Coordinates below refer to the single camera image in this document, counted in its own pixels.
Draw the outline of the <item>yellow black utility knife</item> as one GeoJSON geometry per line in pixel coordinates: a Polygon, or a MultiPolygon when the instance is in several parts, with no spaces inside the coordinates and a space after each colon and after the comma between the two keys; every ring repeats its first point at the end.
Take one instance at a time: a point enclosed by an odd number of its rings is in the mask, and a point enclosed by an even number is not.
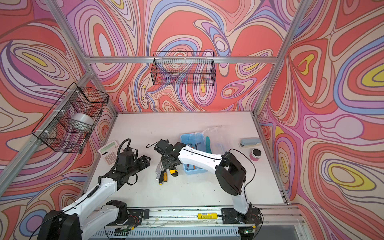
{"type": "Polygon", "coordinates": [[[172,169],[169,168],[169,172],[170,172],[172,177],[178,177],[179,176],[179,173],[178,173],[176,168],[172,168],[172,169]]]}

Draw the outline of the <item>small silver screwdriver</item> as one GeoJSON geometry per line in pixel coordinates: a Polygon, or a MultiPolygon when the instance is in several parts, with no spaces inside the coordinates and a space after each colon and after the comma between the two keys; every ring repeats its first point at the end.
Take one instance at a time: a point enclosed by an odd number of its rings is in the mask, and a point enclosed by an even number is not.
{"type": "Polygon", "coordinates": [[[157,168],[156,168],[156,181],[157,182],[159,181],[160,176],[161,176],[161,167],[162,167],[162,163],[159,162],[157,165],[157,168]]]}

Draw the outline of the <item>black yellow screwdriver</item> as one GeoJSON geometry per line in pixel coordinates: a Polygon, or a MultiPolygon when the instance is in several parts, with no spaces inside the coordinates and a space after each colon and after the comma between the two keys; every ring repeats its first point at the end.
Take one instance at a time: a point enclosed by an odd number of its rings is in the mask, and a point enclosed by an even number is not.
{"type": "Polygon", "coordinates": [[[159,175],[159,185],[162,185],[163,183],[164,183],[164,171],[161,170],[159,175]]]}

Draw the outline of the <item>teal utility knife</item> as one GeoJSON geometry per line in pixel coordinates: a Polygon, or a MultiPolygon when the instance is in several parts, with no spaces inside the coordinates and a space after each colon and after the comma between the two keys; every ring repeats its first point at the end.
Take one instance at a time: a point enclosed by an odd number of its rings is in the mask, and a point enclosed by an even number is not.
{"type": "Polygon", "coordinates": [[[206,137],[205,146],[206,146],[206,153],[211,154],[212,150],[211,150],[211,140],[210,140],[210,137],[206,137]]]}

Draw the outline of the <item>blue plastic tool box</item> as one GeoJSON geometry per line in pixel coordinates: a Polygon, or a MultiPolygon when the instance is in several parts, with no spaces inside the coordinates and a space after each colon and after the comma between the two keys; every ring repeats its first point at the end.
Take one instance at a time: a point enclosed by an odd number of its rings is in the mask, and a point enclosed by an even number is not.
{"type": "Polygon", "coordinates": [[[181,143],[191,148],[206,152],[206,137],[210,137],[212,154],[223,155],[231,148],[224,126],[210,127],[201,132],[182,134],[180,140],[181,143]]]}

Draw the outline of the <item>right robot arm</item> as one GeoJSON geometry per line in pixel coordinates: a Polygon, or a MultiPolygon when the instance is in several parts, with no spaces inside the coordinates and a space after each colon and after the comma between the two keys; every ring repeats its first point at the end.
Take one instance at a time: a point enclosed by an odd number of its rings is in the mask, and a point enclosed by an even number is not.
{"type": "Polygon", "coordinates": [[[215,174],[222,190],[232,196],[235,211],[242,215],[248,212],[249,205],[243,187],[247,171],[232,153],[215,155],[180,142],[172,145],[168,140],[159,140],[154,150],[161,155],[163,169],[174,177],[178,176],[176,166],[183,164],[215,174]]]}

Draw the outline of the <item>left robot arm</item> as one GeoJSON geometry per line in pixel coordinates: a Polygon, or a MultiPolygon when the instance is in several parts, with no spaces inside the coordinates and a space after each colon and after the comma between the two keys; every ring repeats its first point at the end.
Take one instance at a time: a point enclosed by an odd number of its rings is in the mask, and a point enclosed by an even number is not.
{"type": "Polygon", "coordinates": [[[130,177],[148,168],[151,158],[137,157],[133,152],[123,152],[117,165],[98,179],[97,185],[78,200],[60,211],[46,214],[38,227],[39,240],[88,240],[108,224],[125,225],[130,218],[127,204],[111,200],[96,212],[96,208],[116,193],[130,177]]]}

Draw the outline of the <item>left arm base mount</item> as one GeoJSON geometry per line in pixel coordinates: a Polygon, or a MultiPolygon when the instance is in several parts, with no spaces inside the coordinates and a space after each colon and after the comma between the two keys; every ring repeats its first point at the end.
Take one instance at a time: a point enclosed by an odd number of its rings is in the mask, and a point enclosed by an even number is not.
{"type": "Polygon", "coordinates": [[[137,227],[140,226],[143,220],[149,219],[149,209],[127,209],[126,214],[118,214],[117,220],[107,224],[107,227],[115,226],[128,226],[137,227]]]}

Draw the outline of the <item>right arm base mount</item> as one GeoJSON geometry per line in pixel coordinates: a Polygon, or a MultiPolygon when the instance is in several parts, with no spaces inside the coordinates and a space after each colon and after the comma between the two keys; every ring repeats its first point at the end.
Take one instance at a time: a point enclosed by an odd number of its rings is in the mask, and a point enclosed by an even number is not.
{"type": "Polygon", "coordinates": [[[237,212],[234,208],[222,208],[221,214],[218,217],[222,218],[223,224],[253,224],[260,225],[264,218],[259,208],[249,207],[246,214],[237,212]]]}

